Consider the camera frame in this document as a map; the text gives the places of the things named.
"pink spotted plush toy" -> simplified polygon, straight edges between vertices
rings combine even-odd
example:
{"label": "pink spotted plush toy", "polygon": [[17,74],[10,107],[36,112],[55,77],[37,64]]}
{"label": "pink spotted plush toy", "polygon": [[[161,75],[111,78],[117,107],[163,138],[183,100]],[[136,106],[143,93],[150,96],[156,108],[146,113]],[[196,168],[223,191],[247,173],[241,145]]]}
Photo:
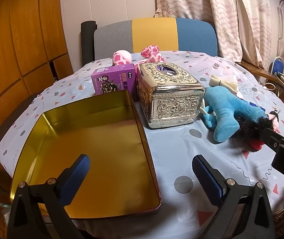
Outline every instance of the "pink spotted plush toy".
{"label": "pink spotted plush toy", "polygon": [[[141,56],[145,59],[142,59],[135,63],[135,67],[141,63],[156,63],[156,62],[165,62],[165,59],[159,53],[159,48],[156,45],[151,45],[142,50]],[[132,56],[130,52],[126,50],[118,50],[113,54],[113,65],[125,65],[132,63]]]}

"red plush nose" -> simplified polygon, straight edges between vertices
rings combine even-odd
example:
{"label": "red plush nose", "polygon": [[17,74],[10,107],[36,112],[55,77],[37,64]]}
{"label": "red plush nose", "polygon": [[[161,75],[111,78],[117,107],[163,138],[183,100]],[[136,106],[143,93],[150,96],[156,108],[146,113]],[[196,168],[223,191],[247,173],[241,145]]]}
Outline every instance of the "red plush nose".
{"label": "red plush nose", "polygon": [[259,139],[250,140],[248,143],[255,150],[261,150],[262,149],[262,145],[264,144],[264,142],[259,140]]}

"plush toy leg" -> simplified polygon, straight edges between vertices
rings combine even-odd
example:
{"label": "plush toy leg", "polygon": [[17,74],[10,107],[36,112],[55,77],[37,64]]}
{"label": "plush toy leg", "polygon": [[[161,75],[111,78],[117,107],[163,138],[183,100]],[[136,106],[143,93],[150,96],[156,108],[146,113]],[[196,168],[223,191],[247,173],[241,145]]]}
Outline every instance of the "plush toy leg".
{"label": "plush toy leg", "polygon": [[239,123],[235,120],[233,113],[226,113],[218,117],[214,131],[214,140],[224,142],[240,129]]}
{"label": "plush toy leg", "polygon": [[217,124],[216,117],[214,115],[208,114],[208,112],[212,112],[211,106],[205,107],[205,111],[207,112],[207,114],[202,115],[205,124],[208,128],[215,129]]}

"gold tray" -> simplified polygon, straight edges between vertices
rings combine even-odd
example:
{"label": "gold tray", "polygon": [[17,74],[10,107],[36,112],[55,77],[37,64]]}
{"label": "gold tray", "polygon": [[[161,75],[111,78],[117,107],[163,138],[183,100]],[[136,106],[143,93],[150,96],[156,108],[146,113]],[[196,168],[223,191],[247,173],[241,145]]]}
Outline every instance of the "gold tray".
{"label": "gold tray", "polygon": [[65,207],[71,219],[123,217],[157,210],[161,196],[143,125],[127,90],[44,112],[20,154],[11,184],[42,184],[80,154],[90,170]]}

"barcode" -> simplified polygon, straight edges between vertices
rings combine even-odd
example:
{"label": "barcode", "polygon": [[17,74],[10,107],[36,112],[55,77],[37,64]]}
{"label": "barcode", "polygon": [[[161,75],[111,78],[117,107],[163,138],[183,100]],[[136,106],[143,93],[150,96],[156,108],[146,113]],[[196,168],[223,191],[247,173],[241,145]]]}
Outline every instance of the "barcode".
{"label": "barcode", "polygon": [[105,70],[105,68],[100,68],[97,70],[97,72],[103,72]]}

